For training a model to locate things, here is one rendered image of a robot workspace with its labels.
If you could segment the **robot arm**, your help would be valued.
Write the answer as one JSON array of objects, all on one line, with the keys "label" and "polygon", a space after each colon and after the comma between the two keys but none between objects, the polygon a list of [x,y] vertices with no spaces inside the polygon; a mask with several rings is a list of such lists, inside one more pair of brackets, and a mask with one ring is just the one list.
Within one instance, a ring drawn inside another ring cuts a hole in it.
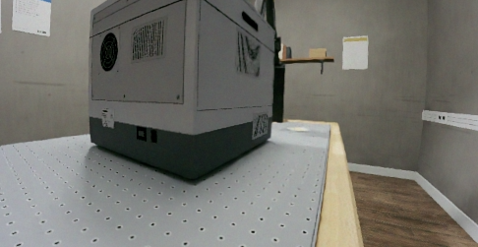
[{"label": "robot arm", "polygon": [[[267,5],[267,7],[266,7]],[[281,50],[281,40],[280,36],[277,36],[276,34],[276,29],[275,29],[275,9],[274,9],[274,0],[256,0],[255,3],[255,9],[262,15],[265,15],[265,10],[267,14],[267,22],[272,26],[272,28],[275,30],[275,35],[274,39],[274,66],[275,67],[280,67],[283,65],[282,62],[280,62],[280,58],[278,59],[278,53]],[[279,43],[279,44],[278,44]],[[279,50],[278,50],[279,49]],[[281,64],[282,63],[282,64]]]}]

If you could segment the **grey boxy benchtop instrument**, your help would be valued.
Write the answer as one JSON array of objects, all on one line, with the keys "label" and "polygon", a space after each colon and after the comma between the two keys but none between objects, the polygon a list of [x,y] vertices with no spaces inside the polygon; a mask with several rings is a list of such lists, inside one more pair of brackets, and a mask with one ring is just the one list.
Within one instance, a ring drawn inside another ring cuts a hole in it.
[{"label": "grey boxy benchtop instrument", "polygon": [[248,0],[90,11],[90,142],[196,179],[271,138],[274,29]]}]

